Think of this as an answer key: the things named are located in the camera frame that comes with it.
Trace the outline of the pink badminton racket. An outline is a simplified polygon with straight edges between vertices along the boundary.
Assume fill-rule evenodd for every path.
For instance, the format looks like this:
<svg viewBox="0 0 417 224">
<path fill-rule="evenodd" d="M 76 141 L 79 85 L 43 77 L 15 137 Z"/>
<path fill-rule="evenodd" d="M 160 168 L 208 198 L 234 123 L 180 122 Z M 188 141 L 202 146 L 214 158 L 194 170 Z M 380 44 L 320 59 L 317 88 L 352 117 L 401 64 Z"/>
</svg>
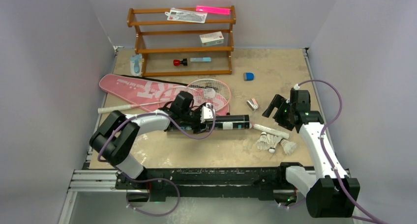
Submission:
<svg viewBox="0 0 417 224">
<path fill-rule="evenodd" d="M 216 116 L 227 115 L 229 101 L 231 99 L 231 91 L 229 86 L 216 79 L 199 79 L 191 82 L 187 87 L 192 87 L 200 90 L 200 95 L 194 100 L 194 103 L 198 106 L 203 103 L 211 103 L 215 110 Z M 289 138 L 289 133 L 278 131 L 266 126 L 255 124 L 250 122 L 251 129 L 266 132 L 268 134 L 280 136 L 284 139 Z"/>
<path fill-rule="evenodd" d="M 185 87 L 185 86 L 175 86 L 167 90 L 164 90 L 160 94 L 157 102 L 144 103 L 144 104 L 127 104 L 127 105 L 114 106 L 114 107 L 98 108 L 97 112 L 99 114 L 103 114 L 103 113 L 109 113 L 115 110 L 124 111 L 124 110 L 142 107 L 142 106 L 153 106 L 153 105 L 158 105 L 161 107 L 161 106 L 164 106 L 168 102 L 172 102 L 181 91 L 185 91 L 185 92 L 192 94 L 194 100 L 196 100 L 197 97 L 200 95 L 200 90 L 198 89 L 195 89 L 192 87 Z"/>
</svg>

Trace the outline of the black shuttlecock tube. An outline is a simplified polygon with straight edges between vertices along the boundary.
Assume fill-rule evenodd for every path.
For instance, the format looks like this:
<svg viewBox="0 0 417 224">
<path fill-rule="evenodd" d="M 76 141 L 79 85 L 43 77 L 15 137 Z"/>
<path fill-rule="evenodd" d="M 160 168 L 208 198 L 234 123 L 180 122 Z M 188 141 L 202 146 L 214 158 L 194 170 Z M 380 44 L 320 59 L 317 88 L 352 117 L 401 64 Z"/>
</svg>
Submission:
<svg viewBox="0 0 417 224">
<path fill-rule="evenodd" d="M 214 130 L 244 130 L 252 127 L 249 115 L 223 115 L 215 119 Z"/>
</svg>

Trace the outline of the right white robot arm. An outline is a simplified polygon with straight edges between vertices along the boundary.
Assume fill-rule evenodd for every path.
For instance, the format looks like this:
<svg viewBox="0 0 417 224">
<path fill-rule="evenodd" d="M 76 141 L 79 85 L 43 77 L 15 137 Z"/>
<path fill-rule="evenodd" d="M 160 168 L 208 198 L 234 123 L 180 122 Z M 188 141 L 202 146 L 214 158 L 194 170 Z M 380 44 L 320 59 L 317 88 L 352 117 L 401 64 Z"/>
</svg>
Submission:
<svg viewBox="0 0 417 224">
<path fill-rule="evenodd" d="M 319 111 L 311 110 L 311 97 L 307 90 L 291 89 L 290 98 L 276 94 L 263 117 L 272 117 L 279 126 L 296 129 L 305 142 L 315 175 L 301 165 L 288 165 L 276 175 L 282 188 L 291 185 L 305 197 L 307 211 L 313 218 L 350 218 L 357 200 L 360 184 L 350 178 L 339 164 L 325 134 L 325 123 Z"/>
</svg>

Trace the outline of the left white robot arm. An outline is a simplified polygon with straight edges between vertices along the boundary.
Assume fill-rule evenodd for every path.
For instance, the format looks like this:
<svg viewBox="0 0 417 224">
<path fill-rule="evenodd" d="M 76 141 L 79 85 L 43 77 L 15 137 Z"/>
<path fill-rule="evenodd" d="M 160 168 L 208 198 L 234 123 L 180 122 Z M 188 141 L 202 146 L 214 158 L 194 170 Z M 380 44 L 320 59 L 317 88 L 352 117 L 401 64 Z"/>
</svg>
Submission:
<svg viewBox="0 0 417 224">
<path fill-rule="evenodd" d="M 115 110 L 97 128 L 89 140 L 92 149 L 98 152 L 98 161 L 108 162 L 127 177 L 134 189 L 146 185 L 146 168 L 133 157 L 131 149 L 136 137 L 154 131 L 168 131 L 176 127 L 191 139 L 208 130 L 213 132 L 216 113 L 211 103 L 202 103 L 194 108 L 191 93 L 181 91 L 172 101 L 153 112 L 126 115 Z"/>
</svg>

